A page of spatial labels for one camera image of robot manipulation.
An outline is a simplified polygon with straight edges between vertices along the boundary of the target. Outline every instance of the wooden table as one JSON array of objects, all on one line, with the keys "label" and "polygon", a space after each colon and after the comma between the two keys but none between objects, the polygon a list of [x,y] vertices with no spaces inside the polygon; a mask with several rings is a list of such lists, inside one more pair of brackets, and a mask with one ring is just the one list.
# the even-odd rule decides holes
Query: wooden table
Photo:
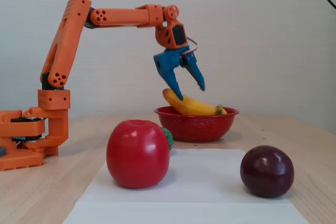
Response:
[{"label": "wooden table", "polygon": [[[105,161],[108,138],[122,120],[157,115],[86,116],[70,122],[59,156],[40,167],[0,172],[0,223],[62,223]],[[289,200],[310,223],[336,223],[336,136],[287,116],[236,116],[223,140],[174,148],[238,148],[268,144],[293,160]]]}]

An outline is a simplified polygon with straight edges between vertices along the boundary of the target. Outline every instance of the dark red plum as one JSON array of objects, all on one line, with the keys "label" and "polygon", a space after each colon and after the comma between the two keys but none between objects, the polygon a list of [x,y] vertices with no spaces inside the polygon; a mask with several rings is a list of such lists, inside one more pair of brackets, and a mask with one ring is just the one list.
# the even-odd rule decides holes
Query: dark red plum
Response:
[{"label": "dark red plum", "polygon": [[240,177],[253,194],[275,198],[284,195],[292,186],[294,167],[282,150],[260,145],[244,156],[240,165]]}]

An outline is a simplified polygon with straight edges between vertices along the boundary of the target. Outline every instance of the orange robotic arm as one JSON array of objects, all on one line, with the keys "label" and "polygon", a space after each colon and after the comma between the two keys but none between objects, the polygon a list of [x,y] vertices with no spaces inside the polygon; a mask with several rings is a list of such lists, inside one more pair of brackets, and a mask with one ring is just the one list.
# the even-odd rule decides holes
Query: orange robotic arm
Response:
[{"label": "orange robotic arm", "polygon": [[[58,154],[58,146],[68,138],[70,90],[65,90],[64,86],[84,27],[155,27],[156,40],[166,48],[165,52],[154,56],[159,74],[181,97],[172,74],[173,69],[181,65],[204,90],[204,80],[189,50],[184,26],[176,19],[178,11],[174,5],[94,9],[90,0],[69,0],[40,74],[42,89],[38,90],[38,107],[24,113],[21,110],[0,111],[0,147],[7,148],[7,154],[0,155],[0,170],[41,165],[46,155]],[[45,119],[48,119],[49,134],[41,138]]]}]

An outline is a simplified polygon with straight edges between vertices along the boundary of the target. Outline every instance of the yellow banana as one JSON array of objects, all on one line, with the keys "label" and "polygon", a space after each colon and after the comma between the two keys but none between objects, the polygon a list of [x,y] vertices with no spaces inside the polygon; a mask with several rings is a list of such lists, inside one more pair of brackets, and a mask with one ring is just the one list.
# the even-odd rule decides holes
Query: yellow banana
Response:
[{"label": "yellow banana", "polygon": [[181,101],[171,89],[165,89],[162,92],[165,100],[176,111],[182,115],[221,115],[227,114],[222,106],[213,106],[196,101],[186,95],[183,95],[183,101]]}]

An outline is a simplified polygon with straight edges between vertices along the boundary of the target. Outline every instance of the paper sheet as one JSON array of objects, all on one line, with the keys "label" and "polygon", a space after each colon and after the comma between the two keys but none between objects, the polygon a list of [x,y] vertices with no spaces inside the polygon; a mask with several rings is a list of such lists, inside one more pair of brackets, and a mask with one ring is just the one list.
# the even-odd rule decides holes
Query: paper sheet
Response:
[{"label": "paper sheet", "polygon": [[104,163],[64,223],[307,223],[286,197],[264,199],[245,189],[244,155],[172,149],[165,178],[137,190],[118,186]]}]

